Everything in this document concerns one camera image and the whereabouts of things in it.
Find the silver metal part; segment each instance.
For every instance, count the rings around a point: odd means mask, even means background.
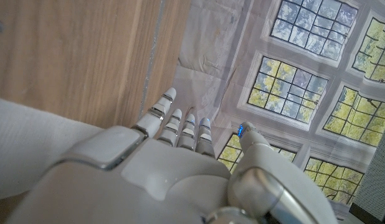
[[[283,193],[282,184],[259,168],[251,168],[238,176],[231,189],[238,199],[237,206],[244,208],[254,218],[269,212]]]
[[[171,115],[168,123],[162,130],[161,135],[158,140],[162,142],[166,142],[170,146],[174,146],[176,144],[177,133],[180,125],[180,117],[181,111],[176,109]]]
[[[270,212],[281,223],[337,224],[320,188],[297,166],[274,152],[252,124],[243,123],[238,133],[244,157],[229,180],[230,205],[241,207],[258,219]]]
[[[207,118],[203,118],[199,123],[196,152],[215,158],[211,138],[211,122]]]
[[[241,124],[242,131],[240,134],[240,144],[242,151],[246,153],[251,145],[266,144],[270,146],[269,142],[257,132],[255,126],[251,122],[244,122]]]
[[[143,140],[144,134],[139,131],[114,126],[74,145],[57,163],[79,161],[101,169],[111,169]]]
[[[316,223],[307,210],[302,208],[287,190],[283,191],[280,200],[270,214],[280,223]]]
[[[258,222],[240,208],[222,207],[208,215],[205,224],[258,224]]]
[[[195,117],[193,114],[188,114],[181,130],[178,147],[183,147],[192,151],[194,150],[194,130]]]
[[[154,137],[175,97],[176,90],[174,88],[168,89],[158,102],[156,102],[148,112],[137,121],[133,128],[143,132],[147,137]]]

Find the tree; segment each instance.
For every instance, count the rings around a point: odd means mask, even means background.
[[[305,173],[323,191],[326,197],[331,200],[351,204],[362,173],[355,170],[340,167],[319,159],[310,158]]]
[[[370,102],[357,91],[344,87],[324,129],[377,146],[385,130],[385,103]]]
[[[385,24],[372,19],[356,55],[353,67],[364,71],[366,78],[385,82]]]

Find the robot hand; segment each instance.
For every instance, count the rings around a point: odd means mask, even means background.
[[[232,175],[214,159],[207,118],[196,131],[188,114],[177,141],[176,109],[153,139],[175,96],[170,88],[131,129],[115,126],[74,145],[8,222],[336,223],[319,188],[250,123],[239,130],[245,156]]]
[[[227,206],[230,173],[214,159],[211,127],[196,131],[174,110],[170,88],[132,127],[115,126],[69,149],[42,176],[9,223],[199,223]]]

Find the wood grain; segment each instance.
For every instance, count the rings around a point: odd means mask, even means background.
[[[107,128],[171,86],[189,1],[0,1],[0,98]]]
[[[162,23],[159,30],[158,48],[155,52],[153,74],[148,85],[144,111],[153,105],[156,97],[164,93],[172,85],[176,62],[179,58],[179,50],[184,36],[186,21],[188,18],[190,0],[188,1],[166,1]]]

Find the robot finger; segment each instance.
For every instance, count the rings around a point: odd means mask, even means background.
[[[199,123],[196,152],[215,159],[211,136],[211,122],[207,118],[203,118]]]
[[[178,141],[178,147],[194,150],[194,130],[195,130],[195,117],[193,114],[188,114],[183,124],[183,129]]]
[[[132,127],[144,133],[146,137],[153,137],[161,126],[162,120],[170,109],[176,90],[168,89],[143,117]]]
[[[163,127],[162,133],[158,138],[159,141],[172,147],[176,144],[181,115],[182,112],[180,109],[173,111],[168,123]]]

